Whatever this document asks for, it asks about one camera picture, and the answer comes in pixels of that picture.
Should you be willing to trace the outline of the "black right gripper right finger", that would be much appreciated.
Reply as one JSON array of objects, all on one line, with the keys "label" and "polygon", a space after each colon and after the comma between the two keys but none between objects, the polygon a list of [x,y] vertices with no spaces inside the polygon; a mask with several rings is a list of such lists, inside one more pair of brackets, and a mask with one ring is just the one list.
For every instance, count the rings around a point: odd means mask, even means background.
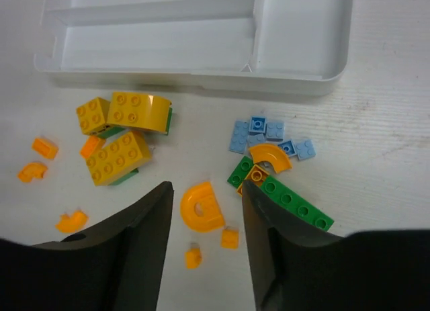
[{"label": "black right gripper right finger", "polygon": [[342,237],[243,185],[243,218],[258,310],[428,310],[429,231]]}]

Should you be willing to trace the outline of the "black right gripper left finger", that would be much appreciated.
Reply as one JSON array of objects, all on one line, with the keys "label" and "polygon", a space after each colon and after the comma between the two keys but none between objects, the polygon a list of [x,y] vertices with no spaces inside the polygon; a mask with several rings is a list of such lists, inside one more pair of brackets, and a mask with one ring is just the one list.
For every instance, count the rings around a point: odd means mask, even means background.
[{"label": "black right gripper left finger", "polygon": [[61,241],[1,240],[2,310],[155,310],[173,210],[164,181]]}]

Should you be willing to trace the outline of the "yellow long duplo brick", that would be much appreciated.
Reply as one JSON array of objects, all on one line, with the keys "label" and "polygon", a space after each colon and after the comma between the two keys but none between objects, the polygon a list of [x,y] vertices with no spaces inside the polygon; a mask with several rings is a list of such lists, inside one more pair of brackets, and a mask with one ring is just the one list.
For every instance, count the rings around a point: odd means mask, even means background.
[{"label": "yellow long duplo brick", "polygon": [[95,186],[105,186],[123,178],[152,159],[151,151],[139,132],[129,131],[95,151],[87,160]]}]

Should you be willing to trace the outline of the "yellow square duplo brick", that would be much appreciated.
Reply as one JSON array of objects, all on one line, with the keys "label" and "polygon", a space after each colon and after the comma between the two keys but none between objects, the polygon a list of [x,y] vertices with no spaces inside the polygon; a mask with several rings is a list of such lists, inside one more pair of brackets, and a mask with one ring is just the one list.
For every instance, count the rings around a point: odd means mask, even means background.
[{"label": "yellow square duplo brick", "polygon": [[111,126],[107,123],[110,102],[96,97],[76,109],[81,132],[92,136],[105,132]]}]

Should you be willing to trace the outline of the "yellow curved duplo brick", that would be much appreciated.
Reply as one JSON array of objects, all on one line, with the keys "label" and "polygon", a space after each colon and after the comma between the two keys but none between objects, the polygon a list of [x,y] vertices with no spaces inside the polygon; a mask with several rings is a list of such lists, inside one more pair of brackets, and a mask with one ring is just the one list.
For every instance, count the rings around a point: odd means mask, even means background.
[{"label": "yellow curved duplo brick", "polygon": [[171,101],[151,94],[114,91],[107,122],[149,132],[167,132]]}]

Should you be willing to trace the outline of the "orange elbow piece left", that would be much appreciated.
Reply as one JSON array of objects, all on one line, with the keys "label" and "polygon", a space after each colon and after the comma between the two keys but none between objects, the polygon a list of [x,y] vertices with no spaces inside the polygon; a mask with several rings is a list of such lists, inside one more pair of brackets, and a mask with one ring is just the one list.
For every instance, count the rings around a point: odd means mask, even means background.
[{"label": "orange elbow piece left", "polygon": [[27,164],[18,174],[18,179],[23,183],[30,183],[34,179],[43,179],[48,167],[41,162]]}]

